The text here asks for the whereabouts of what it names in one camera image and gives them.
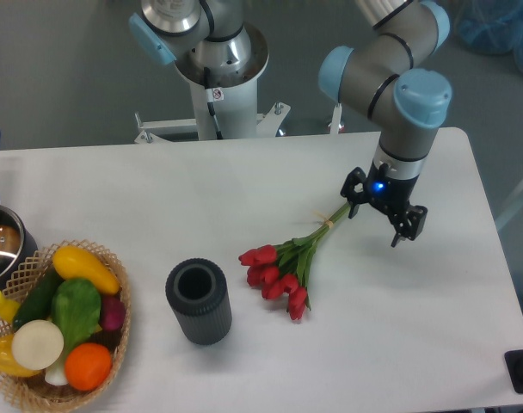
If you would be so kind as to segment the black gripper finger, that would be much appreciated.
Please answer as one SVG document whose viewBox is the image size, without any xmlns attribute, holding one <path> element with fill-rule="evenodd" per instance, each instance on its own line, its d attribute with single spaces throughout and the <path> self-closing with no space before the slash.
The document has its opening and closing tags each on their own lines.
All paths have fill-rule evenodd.
<svg viewBox="0 0 523 413">
<path fill-rule="evenodd" d="M 342 184 L 340 195 L 345 198 L 349 205 L 348 217 L 352 219 L 358 212 L 359 207 L 367 203 L 365 194 L 366 174 L 360 167 L 356 167 L 348 173 Z"/>
<path fill-rule="evenodd" d="M 395 230 L 391 246 L 396 247 L 400 241 L 414 241 L 422 232 L 428 209 L 425 206 L 408 204 L 398 213 L 390 213 L 388 218 Z"/>
</svg>

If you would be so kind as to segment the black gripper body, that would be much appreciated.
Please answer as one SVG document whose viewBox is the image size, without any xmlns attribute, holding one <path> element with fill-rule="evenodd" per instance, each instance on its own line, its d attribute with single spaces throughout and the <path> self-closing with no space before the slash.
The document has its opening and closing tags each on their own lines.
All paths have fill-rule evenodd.
<svg viewBox="0 0 523 413">
<path fill-rule="evenodd" d="M 369 204 L 385 215 L 404 215 L 418 177 L 398 180 L 381 176 L 379 169 L 372 164 L 363 184 Z"/>
</svg>

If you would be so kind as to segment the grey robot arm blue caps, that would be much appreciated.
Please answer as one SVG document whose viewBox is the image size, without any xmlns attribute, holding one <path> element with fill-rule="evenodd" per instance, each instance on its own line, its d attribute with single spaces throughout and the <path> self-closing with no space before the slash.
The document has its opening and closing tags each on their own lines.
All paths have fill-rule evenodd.
<svg viewBox="0 0 523 413">
<path fill-rule="evenodd" d="M 380 127 L 368 171 L 355 169 L 341 195 L 352 212 L 368 204 L 393 225 L 396 240 L 417 238 L 427 209 L 410 203 L 421 168 L 452 99 L 449 82 L 421 62 L 446 40 L 447 13 L 432 1 L 361 1 L 376 38 L 355 51 L 338 46 L 324 59 L 319 89 Z M 243 18 L 239 1 L 144 1 L 130 31 L 160 65 L 175 65 L 188 82 L 202 140 L 252 138 L 257 81 L 267 42 Z"/>
</svg>

